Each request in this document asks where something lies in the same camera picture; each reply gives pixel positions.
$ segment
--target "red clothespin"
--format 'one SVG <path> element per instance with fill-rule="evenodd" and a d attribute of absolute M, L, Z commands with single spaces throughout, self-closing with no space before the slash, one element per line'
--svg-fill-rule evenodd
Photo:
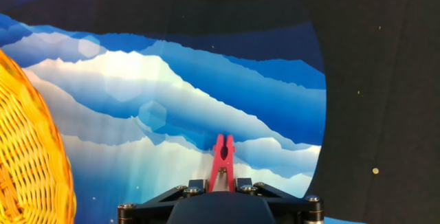
<path fill-rule="evenodd" d="M 211 178 L 209 180 L 208 192 L 212 192 L 214 184 L 217 179 L 219 171 L 224 172 L 226 170 L 226 176 L 228 178 L 229 191 L 234 191 L 234 138 L 228 135 L 226 138 L 220 134 L 217 137 L 217 144 L 214 145 L 214 163 L 212 164 Z"/>

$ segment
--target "wicker basket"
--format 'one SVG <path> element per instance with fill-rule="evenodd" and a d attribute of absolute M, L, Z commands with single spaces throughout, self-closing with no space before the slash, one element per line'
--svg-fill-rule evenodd
<path fill-rule="evenodd" d="M 0 223 L 74 222 L 72 171 L 40 93 L 0 50 Z"/>

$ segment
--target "bolt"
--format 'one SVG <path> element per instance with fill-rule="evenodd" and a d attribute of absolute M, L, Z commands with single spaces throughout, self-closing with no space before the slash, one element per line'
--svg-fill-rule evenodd
<path fill-rule="evenodd" d="M 176 186 L 178 190 L 185 190 L 188 186 Z"/>
<path fill-rule="evenodd" d="M 253 192 L 253 191 L 256 191 L 257 188 L 254 187 L 254 186 L 245 185 L 245 186 L 241 186 L 240 190 L 243 191 L 243 192 Z"/>
<path fill-rule="evenodd" d="M 131 208 L 134 208 L 134 207 L 136 207 L 136 203 L 123 203 L 123 204 L 118 206 L 118 208 L 124 209 L 124 210 L 131 209 Z"/>
<path fill-rule="evenodd" d="M 307 197 L 305 197 L 304 199 L 305 199 L 306 201 L 309 201 L 309 202 L 317 202 L 317 201 L 320 200 L 319 197 L 314 196 L 314 195 L 307 196 Z"/>
<path fill-rule="evenodd" d="M 189 193 L 189 194 L 197 194 L 199 192 L 200 189 L 198 187 L 189 187 L 184 190 L 184 193 Z"/>
<path fill-rule="evenodd" d="M 254 183 L 254 186 L 255 187 L 257 187 L 257 186 L 259 186 L 259 187 L 263 187 L 265 185 L 265 183 L 263 183 L 263 182 L 257 182 L 257 183 Z"/>

